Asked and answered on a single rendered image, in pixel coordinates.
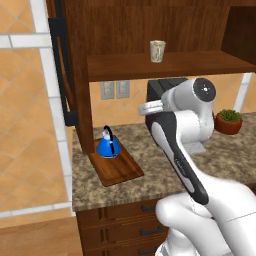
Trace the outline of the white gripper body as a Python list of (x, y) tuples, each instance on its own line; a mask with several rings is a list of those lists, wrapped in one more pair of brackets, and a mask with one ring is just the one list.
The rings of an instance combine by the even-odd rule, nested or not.
[(163, 111), (163, 103), (160, 100), (146, 102), (138, 107), (141, 116), (151, 115)]

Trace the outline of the pale patterned mug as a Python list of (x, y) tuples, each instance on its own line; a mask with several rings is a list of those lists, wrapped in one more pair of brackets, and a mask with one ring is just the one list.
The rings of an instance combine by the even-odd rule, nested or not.
[(164, 56), (166, 42), (161, 40), (152, 40), (150, 42), (150, 58), (153, 63), (161, 63)]

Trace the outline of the blue kettle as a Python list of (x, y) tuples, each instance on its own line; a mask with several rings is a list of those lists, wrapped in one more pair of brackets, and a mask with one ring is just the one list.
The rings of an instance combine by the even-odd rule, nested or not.
[(113, 136), (112, 130), (105, 125), (96, 152), (103, 158), (115, 158), (120, 153), (120, 145)]

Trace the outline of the wooden tray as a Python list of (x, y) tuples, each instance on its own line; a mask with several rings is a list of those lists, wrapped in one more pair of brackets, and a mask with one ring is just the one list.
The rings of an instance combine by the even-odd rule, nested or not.
[(126, 148), (118, 141), (120, 153), (115, 158), (103, 158), (97, 152), (88, 155), (101, 183), (112, 186), (144, 175)]

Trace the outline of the wooden cabinet door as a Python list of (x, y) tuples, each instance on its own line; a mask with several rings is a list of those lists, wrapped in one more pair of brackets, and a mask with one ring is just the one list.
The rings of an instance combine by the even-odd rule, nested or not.
[(256, 65), (256, 6), (230, 8), (221, 50)]
[[(52, 0), (46, 0), (48, 19), (54, 14)], [(61, 0), (66, 26), (66, 44), (71, 72), (72, 100), (67, 108), (73, 108), (78, 123), (75, 126), (84, 154), (94, 152), (91, 97), (87, 53), (86, 0)]]

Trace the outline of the potted green plant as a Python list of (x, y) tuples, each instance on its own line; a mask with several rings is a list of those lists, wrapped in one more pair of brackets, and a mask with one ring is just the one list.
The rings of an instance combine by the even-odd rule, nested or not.
[(243, 120), (239, 112), (231, 109), (221, 110), (214, 119), (215, 129), (226, 135), (237, 134), (242, 126)]

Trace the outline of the wooden drawer front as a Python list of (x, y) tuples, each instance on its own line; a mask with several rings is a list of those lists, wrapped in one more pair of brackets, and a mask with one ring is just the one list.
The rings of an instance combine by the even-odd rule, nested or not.
[(157, 237), (154, 239), (141, 240), (120, 247), (115, 247), (114, 249), (109, 249), (107, 256), (138, 256), (138, 249), (150, 250), (154, 246), (158, 246), (165, 240), (164, 237)]
[(145, 215), (148, 213), (154, 213), (155, 211), (142, 212), (141, 205), (144, 204), (145, 206), (152, 206), (156, 205), (156, 203), (157, 199), (153, 199), (122, 205), (109, 206), (105, 209), (105, 214), (109, 220)]
[(107, 229), (106, 237), (109, 242), (119, 242), (135, 238), (147, 238), (152, 235), (140, 235), (139, 230), (153, 230), (158, 226), (162, 226), (162, 234), (166, 228), (159, 223), (156, 219), (144, 219), (140, 221), (126, 222), (121, 224), (115, 224), (113, 227)]

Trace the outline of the grey wall outlet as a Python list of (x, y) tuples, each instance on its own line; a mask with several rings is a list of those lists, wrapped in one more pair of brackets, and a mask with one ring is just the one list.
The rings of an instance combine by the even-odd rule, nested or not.
[(116, 97), (119, 99), (130, 97), (130, 81), (129, 80), (116, 81)]
[(114, 82), (113, 81), (102, 81), (100, 83), (101, 99), (113, 99), (114, 98)]

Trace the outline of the wooden wall cabinet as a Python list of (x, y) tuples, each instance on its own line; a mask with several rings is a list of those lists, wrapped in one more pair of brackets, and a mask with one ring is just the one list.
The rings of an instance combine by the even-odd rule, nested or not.
[[(89, 81), (256, 73), (221, 50), (234, 6), (256, 0), (86, 0)], [(152, 40), (166, 42), (161, 63)]]

